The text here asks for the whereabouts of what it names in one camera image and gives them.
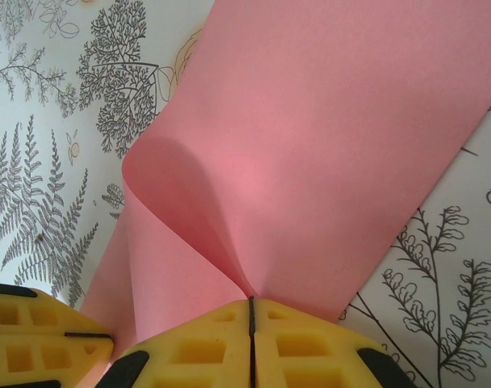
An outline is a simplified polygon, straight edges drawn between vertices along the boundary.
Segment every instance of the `black strip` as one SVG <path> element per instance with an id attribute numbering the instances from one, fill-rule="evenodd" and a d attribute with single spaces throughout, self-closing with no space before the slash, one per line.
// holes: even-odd
<path id="1" fill-rule="evenodd" d="M 1 295 L 12 295 L 14 297 L 37 297 L 37 293 L 27 287 L 19 287 L 18 285 L 2 285 L 0 283 Z"/>
<path id="2" fill-rule="evenodd" d="M 250 387 L 256 388 L 256 347 L 254 333 L 256 332 L 256 317 L 254 316 L 254 297 L 249 297 L 249 338 L 250 338 Z"/>
<path id="3" fill-rule="evenodd" d="M 359 349 L 357 353 L 382 388 L 417 388 L 388 354 L 371 348 Z"/>
<path id="4" fill-rule="evenodd" d="M 61 388 L 61 383 L 58 380 L 47 380 L 46 382 L 24 382 L 23 384 L 0 386 L 0 388 Z"/>
<path id="5" fill-rule="evenodd" d="M 65 337 L 81 337 L 81 338 L 108 338 L 111 339 L 109 334 L 105 333 L 74 333 L 72 331 L 67 331 Z"/>
<path id="6" fill-rule="evenodd" d="M 149 354 L 144 350 L 119 358 L 95 388 L 132 388 L 148 360 Z"/>

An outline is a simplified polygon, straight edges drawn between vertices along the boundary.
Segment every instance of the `yellow foam block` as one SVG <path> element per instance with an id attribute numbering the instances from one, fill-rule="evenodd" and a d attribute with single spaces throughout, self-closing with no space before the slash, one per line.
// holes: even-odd
<path id="1" fill-rule="evenodd" d="M 113 365 L 114 374 L 107 372 L 97 387 L 116 387 L 116 382 L 122 382 L 118 371 L 125 370 L 127 377 L 136 366 L 132 357 L 144 356 L 146 363 L 136 371 L 136 380 L 122 386 L 248 388 L 248 330 L 248 302 L 229 303 L 127 350 Z"/>
<path id="2" fill-rule="evenodd" d="M 0 387 L 92 388 L 112 349 L 92 319 L 37 289 L 0 285 Z"/>
<path id="3" fill-rule="evenodd" d="M 111 351 L 110 339 L 0 335 L 0 386 L 57 381 L 57 388 L 91 388 Z"/>
<path id="4" fill-rule="evenodd" d="M 0 334 L 64 335 L 67 331 L 107 333 L 102 325 L 42 291 L 0 286 L 28 295 L 0 293 Z"/>
<path id="5" fill-rule="evenodd" d="M 357 354 L 377 342 L 265 299 L 254 314 L 258 388 L 380 387 Z"/>

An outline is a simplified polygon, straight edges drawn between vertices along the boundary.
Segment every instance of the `fern illustration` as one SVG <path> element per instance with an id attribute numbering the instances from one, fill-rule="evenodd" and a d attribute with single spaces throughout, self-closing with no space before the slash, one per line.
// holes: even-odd
<path id="1" fill-rule="evenodd" d="M 10 55 L 8 64 L 0 69 L 0 81 L 5 84 L 10 99 L 15 97 L 15 77 L 23 84 L 25 89 L 25 101 L 28 101 L 37 89 L 37 98 L 46 105 L 48 98 L 55 96 L 55 102 L 59 106 L 63 117 L 71 115 L 77 105 L 76 91 L 71 83 L 61 84 L 65 80 L 66 72 L 57 69 L 39 70 L 38 66 L 44 56 L 44 48 L 34 50 L 27 58 L 27 45 L 20 44 Z"/>
<path id="2" fill-rule="evenodd" d="M 436 233 L 431 231 L 425 211 L 419 209 L 413 220 L 418 223 L 417 233 L 411 233 L 407 227 L 397 237 L 392 248 L 402 253 L 397 260 L 407 263 L 409 270 L 418 272 L 423 282 L 433 285 L 435 306 L 425 306 L 417 298 L 416 282 L 406 282 L 405 274 L 387 269 L 383 273 L 382 283 L 389 289 L 389 297 L 404 314 L 403 323 L 407 330 L 425 335 L 437 348 L 435 364 L 438 388 L 443 387 L 443 372 L 459 374 L 470 382 L 476 380 L 476 368 L 484 368 L 486 361 L 481 348 L 491 348 L 491 337 L 485 327 L 491 324 L 491 310 L 486 306 L 491 299 L 491 264 L 475 260 L 464 260 L 465 271 L 460 274 L 460 299 L 458 314 L 450 315 L 450 324 L 442 320 L 442 300 L 439 290 L 437 260 L 441 254 L 451 254 L 457 250 L 455 241 L 465 238 L 462 226 L 469 219 L 461 213 L 458 206 L 450 206 L 440 213 L 440 222 Z M 374 320 L 391 344 L 401 354 L 414 372 L 433 388 L 429 377 L 425 376 L 412 362 L 403 349 L 384 329 L 382 323 L 369 309 L 368 304 L 358 294 L 363 308 L 350 305 L 368 318 Z"/>
<path id="3" fill-rule="evenodd" d="M 104 152 L 115 151 L 119 158 L 159 114 L 160 104 L 169 101 L 193 45 L 190 40 L 183 46 L 175 69 L 143 62 L 146 30 L 143 2 L 116 0 L 91 23 L 94 39 L 84 44 L 79 58 L 79 107 L 103 100 L 97 130 L 103 135 Z"/>
<path id="4" fill-rule="evenodd" d="M 78 194 L 68 208 L 61 196 L 65 181 L 55 134 L 52 131 L 52 167 L 48 182 L 40 174 L 42 163 L 34 135 L 34 117 L 27 126 L 24 154 L 21 155 L 18 125 L 7 157 L 7 133 L 0 147 L 0 243 L 10 241 L 3 255 L 2 270 L 19 261 L 14 282 L 29 279 L 46 281 L 52 295 L 67 288 L 68 302 L 74 306 L 83 295 L 80 286 L 82 265 L 93 241 L 98 223 L 80 238 L 76 237 L 88 184 L 88 171 Z"/>
<path id="5" fill-rule="evenodd" d="M 125 206 L 124 191 L 114 183 L 107 185 L 107 194 L 102 194 L 102 199 L 111 205 L 113 209 L 120 210 Z M 111 217 L 118 219 L 120 212 L 109 212 Z"/>

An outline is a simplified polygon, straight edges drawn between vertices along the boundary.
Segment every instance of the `pink paper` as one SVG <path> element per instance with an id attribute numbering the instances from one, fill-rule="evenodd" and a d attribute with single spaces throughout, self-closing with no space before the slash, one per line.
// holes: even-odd
<path id="1" fill-rule="evenodd" d="M 124 160 L 137 338 L 250 293 L 335 320 L 490 104 L 491 1 L 217 0 Z"/>

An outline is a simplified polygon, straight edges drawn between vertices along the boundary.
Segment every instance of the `wallpaper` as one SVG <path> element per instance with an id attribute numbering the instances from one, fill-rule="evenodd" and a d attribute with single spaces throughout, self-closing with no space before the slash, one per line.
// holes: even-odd
<path id="1" fill-rule="evenodd" d="M 211 5 L 0 0 L 0 282 L 80 306 Z M 491 388 L 491 106 L 340 323 L 420 387 Z"/>

